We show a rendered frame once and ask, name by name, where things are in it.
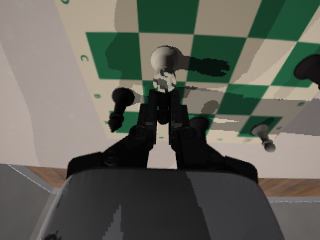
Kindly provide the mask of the green and cream chessboard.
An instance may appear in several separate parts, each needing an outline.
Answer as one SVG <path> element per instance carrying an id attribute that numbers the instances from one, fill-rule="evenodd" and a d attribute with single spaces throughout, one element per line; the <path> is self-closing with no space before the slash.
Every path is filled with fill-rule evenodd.
<path id="1" fill-rule="evenodd" d="M 207 142 L 262 144 L 251 132 L 261 123 L 273 140 L 320 91 L 293 75 L 320 55 L 320 0 L 54 1 L 108 139 L 126 137 L 149 89 L 158 91 L 151 55 L 160 46 L 178 54 L 173 90 L 189 120 L 208 119 Z M 111 133 L 117 88 L 135 99 Z"/>

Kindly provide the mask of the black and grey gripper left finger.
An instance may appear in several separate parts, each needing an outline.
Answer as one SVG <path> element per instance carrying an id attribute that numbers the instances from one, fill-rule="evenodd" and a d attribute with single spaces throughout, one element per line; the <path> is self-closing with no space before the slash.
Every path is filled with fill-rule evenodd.
<path id="1" fill-rule="evenodd" d="M 72 174 L 92 167 L 147 168 L 149 151 L 156 144 L 157 111 L 158 91 L 149 89 L 148 103 L 140 104 L 137 125 L 131 127 L 129 134 L 104 152 L 73 158 L 68 163 L 66 180 Z"/>

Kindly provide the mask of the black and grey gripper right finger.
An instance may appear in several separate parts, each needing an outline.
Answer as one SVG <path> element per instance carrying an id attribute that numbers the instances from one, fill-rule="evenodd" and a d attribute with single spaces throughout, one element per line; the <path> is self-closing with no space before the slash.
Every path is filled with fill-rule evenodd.
<path id="1" fill-rule="evenodd" d="M 258 184 L 254 165 L 224 157 L 199 138 L 197 130 L 190 126 L 187 105 L 180 106 L 179 90 L 170 92 L 169 112 L 169 145 L 175 151 L 177 169 L 230 171 L 246 175 Z"/>

